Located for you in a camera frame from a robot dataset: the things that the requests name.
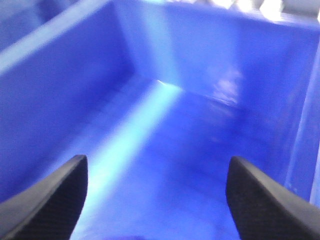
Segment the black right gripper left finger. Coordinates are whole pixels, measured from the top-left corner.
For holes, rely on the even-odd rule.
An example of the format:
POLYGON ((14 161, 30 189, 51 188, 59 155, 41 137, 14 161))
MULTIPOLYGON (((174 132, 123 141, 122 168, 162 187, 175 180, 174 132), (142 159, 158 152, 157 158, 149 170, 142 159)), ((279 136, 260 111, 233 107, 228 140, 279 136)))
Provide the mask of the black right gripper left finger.
POLYGON ((75 155, 38 183, 0 204, 2 240, 68 240, 88 191, 88 159, 75 155))

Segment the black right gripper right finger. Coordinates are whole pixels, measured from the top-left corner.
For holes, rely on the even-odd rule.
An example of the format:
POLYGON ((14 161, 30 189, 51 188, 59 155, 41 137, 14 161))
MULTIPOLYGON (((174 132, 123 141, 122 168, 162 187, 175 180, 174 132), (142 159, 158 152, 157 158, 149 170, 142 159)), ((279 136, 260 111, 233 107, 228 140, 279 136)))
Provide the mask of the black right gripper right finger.
POLYGON ((318 240, 320 210, 240 156, 229 162, 225 195, 242 240, 318 240))

